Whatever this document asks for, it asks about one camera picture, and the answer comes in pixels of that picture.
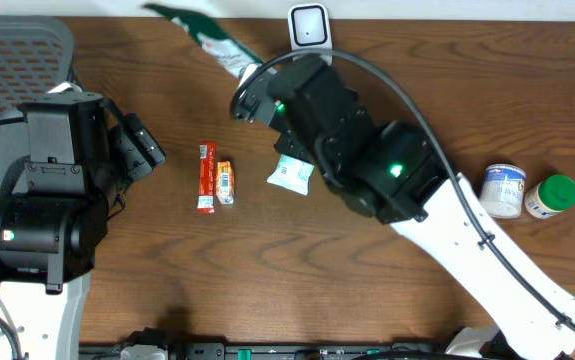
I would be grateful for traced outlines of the red white tube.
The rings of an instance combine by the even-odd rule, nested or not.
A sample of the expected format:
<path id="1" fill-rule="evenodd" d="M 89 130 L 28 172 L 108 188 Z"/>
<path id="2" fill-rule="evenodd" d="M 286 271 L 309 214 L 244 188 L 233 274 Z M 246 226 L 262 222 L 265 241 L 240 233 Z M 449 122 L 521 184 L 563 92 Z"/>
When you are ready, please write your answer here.
<path id="1" fill-rule="evenodd" d="M 216 143 L 202 142 L 200 152 L 200 177 L 197 210 L 199 214 L 215 212 L 214 193 L 216 181 Z"/>

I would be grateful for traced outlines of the green 3M product package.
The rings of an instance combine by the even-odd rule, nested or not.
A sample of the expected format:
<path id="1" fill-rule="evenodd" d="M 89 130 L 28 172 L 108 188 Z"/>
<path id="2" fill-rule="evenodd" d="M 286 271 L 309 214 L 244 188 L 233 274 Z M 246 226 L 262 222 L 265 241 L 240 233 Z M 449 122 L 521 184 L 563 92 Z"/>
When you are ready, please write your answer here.
<path id="1" fill-rule="evenodd" d="M 240 78 L 249 65 L 263 63 L 257 54 L 204 13 L 153 2 L 145 3 L 143 8 L 182 28 L 205 53 L 236 78 Z"/>

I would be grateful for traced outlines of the light green small pouch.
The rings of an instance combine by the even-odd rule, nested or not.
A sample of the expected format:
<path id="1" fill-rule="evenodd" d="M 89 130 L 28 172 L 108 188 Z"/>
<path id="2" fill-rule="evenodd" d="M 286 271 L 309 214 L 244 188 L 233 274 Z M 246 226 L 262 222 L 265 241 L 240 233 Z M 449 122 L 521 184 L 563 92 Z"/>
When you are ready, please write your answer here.
<path id="1" fill-rule="evenodd" d="M 313 165 L 287 155 L 281 155 L 275 171 L 268 177 L 267 182 L 307 196 L 309 179 L 313 171 Z"/>

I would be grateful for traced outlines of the small orange carton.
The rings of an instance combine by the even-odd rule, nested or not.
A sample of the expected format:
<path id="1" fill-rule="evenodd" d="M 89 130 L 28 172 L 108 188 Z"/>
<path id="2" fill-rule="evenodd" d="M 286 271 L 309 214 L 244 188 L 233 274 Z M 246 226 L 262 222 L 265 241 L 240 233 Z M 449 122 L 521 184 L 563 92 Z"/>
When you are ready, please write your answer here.
<path id="1" fill-rule="evenodd" d="M 222 205 L 232 205 L 235 201 L 235 185 L 231 162 L 218 162 L 216 171 L 216 197 Z"/>

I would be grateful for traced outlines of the white blue round container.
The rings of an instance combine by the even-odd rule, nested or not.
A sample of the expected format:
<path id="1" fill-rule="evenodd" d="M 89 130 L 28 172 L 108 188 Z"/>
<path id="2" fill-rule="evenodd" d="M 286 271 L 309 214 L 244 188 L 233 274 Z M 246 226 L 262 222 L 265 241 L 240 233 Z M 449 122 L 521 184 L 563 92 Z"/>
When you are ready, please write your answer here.
<path id="1" fill-rule="evenodd" d="M 494 164 L 485 169 L 479 201 L 486 212 L 500 219 L 521 215 L 525 172 L 514 165 Z"/>

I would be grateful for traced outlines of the green lid jar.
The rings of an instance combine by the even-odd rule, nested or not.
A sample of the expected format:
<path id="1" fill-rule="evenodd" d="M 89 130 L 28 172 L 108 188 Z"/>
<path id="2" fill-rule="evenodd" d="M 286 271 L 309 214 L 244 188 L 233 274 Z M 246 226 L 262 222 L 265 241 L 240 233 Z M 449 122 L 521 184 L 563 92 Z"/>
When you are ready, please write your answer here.
<path id="1" fill-rule="evenodd" d="M 552 175 L 538 183 L 524 196 L 527 212 L 538 219 L 548 219 L 575 206 L 575 182 L 565 175 Z"/>

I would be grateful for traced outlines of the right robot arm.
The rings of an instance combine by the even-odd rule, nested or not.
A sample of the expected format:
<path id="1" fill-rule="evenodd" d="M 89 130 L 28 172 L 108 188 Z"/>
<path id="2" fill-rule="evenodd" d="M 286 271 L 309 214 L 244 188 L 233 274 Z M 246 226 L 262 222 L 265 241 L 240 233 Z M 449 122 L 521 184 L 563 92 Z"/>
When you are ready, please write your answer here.
<path id="1" fill-rule="evenodd" d="M 353 212 L 374 218 L 436 260 L 490 315 L 449 357 L 471 358 L 502 336 L 522 359 L 575 352 L 575 296 L 551 280 L 484 210 L 421 113 L 375 123 L 317 54 L 302 51 L 238 71 L 234 119 L 276 130 L 277 150 L 315 165 Z"/>

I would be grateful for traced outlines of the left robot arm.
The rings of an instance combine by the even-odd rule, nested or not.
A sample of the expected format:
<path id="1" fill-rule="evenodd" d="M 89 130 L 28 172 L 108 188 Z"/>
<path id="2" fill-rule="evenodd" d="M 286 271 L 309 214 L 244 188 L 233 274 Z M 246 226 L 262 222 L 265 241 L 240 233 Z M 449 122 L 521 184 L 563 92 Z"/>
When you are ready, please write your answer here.
<path id="1" fill-rule="evenodd" d="M 0 156 L 0 359 L 75 359 L 96 248 L 166 155 L 135 114 L 70 82 L 16 123 Z"/>

